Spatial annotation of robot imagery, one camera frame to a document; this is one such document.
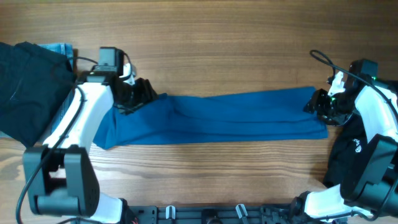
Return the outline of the blue polo shirt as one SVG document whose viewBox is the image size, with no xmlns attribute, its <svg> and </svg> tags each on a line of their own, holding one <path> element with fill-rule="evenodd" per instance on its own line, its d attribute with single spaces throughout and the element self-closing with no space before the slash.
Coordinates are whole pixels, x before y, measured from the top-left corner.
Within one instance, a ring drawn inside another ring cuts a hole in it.
<svg viewBox="0 0 398 224">
<path fill-rule="evenodd" d="M 111 149 L 130 144 L 324 139 L 326 125 L 303 110 L 314 92 L 310 86 L 209 97 L 164 93 L 129 115 L 109 110 L 93 142 Z"/>
</svg>

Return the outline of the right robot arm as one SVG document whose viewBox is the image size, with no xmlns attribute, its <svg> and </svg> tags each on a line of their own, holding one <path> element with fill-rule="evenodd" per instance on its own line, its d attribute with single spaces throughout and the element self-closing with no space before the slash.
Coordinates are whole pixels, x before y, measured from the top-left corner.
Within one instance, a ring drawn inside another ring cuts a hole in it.
<svg viewBox="0 0 398 224">
<path fill-rule="evenodd" d="M 304 110 L 329 125 L 361 118 L 366 142 L 340 184 L 294 198 L 289 223 L 333 223 L 358 216 L 368 222 L 397 217 L 397 85 L 378 78 L 377 63 L 361 59 L 333 69 L 329 90 L 317 90 Z"/>
</svg>

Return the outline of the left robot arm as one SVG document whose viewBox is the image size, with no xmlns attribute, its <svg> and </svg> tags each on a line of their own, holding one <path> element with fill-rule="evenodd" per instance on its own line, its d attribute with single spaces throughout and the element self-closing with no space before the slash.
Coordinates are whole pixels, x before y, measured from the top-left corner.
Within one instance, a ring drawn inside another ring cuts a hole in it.
<svg viewBox="0 0 398 224">
<path fill-rule="evenodd" d="M 100 122 L 113 106 L 130 114 L 158 99 L 149 80 L 124 73 L 130 61 L 121 49 L 101 47 L 93 68 L 67 83 L 76 92 L 63 120 L 42 146 L 23 154 L 25 186 L 16 205 L 18 223 L 25 198 L 36 215 L 77 223 L 139 223 L 124 199 L 100 191 L 88 155 Z"/>
</svg>

